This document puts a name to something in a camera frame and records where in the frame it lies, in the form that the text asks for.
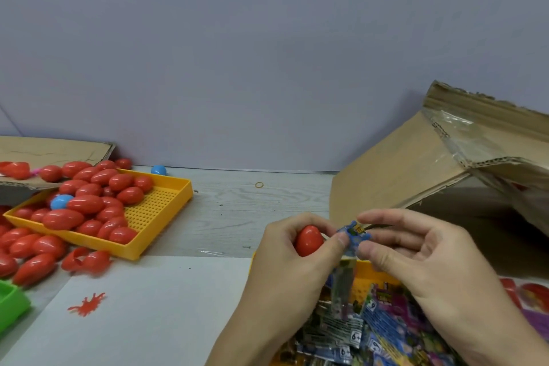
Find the blue ball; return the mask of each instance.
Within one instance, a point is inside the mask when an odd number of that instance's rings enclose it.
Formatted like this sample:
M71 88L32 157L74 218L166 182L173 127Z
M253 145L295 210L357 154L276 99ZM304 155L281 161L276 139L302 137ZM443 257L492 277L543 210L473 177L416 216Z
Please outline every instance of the blue ball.
M72 200L73 198L74 197L69 195L69 194L58 195L56 198L54 198L51 201L51 204L49 205L49 207L52 210L59 210L61 208L66 208L67 203L69 202L69 200Z
M168 174L168 171L166 171L166 167L164 165L155 165L151 170L151 174L158 174L158 175L166 175Z

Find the light wood grain surface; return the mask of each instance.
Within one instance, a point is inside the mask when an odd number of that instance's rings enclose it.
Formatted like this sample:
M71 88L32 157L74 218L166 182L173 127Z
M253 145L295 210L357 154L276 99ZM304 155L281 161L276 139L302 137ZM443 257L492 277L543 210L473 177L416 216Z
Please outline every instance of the light wood grain surface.
M150 167L134 170L148 173ZM270 222L304 211L328 217L333 175L184 168L168 168L168 175L190 179L194 197L145 254L251 257ZM256 188L257 182L263 187ZM30 194L27 189L2 188L0 204L13 206ZM0 361L69 278L59 269L27 291L33 310L0 334Z

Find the yellow tray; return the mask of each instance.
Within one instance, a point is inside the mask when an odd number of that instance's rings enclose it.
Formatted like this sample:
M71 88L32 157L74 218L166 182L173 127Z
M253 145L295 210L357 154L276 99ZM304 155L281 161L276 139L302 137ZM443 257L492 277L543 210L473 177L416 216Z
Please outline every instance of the yellow tray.
M363 304L372 284L383 287L385 283L400 285L400 281L393 278L391 275L385 272L374 271L372 264L368 260L357 261L355 280L353 282L353 290L349 302L353 303L354 301L358 301L360 304ZM279 353L274 356L270 366L288 366L288 363L282 363L278 358ZM304 359L305 356L298 355L297 366L302 366Z
M138 231L137 236L127 245L120 245L109 240L76 233L70 230L49 230L42 223L13 216L18 208L44 201L52 191L45 190L31 197L24 203L4 213L4 216L14 225L28 227L43 234L53 234L73 245L86 246L95 250L106 250L114 256L129 260L139 259L141 253L150 245L172 218L193 197L193 187L188 179L173 176L147 174L127 169L118 172L133 176L147 175L154 181L154 187L145 194L144 200L130 207L124 207L128 225Z

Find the person's right hand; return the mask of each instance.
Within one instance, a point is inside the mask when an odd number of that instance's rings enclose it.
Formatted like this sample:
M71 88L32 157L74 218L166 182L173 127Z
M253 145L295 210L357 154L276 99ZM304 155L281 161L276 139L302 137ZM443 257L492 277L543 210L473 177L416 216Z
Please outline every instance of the person's right hand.
M357 255L399 279L470 365L549 364L549 346L525 320L469 233L411 210L370 210Z

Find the cardboard box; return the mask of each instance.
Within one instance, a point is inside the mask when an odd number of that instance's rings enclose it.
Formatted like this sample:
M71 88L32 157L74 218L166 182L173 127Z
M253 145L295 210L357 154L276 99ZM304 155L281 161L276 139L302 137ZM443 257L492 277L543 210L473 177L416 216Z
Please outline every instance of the cardboard box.
M0 136L0 161L28 162L31 170L46 165L61 167L71 161L84 161L95 165L99 161L107 159L114 147L113 143L108 142ZM27 187L31 190L43 190L58 186L58 184L43 181L39 176L23 181L0 176L0 186L2 185Z
M549 278L549 116L434 81L421 111L334 177L337 225L370 208L460 224L498 273Z

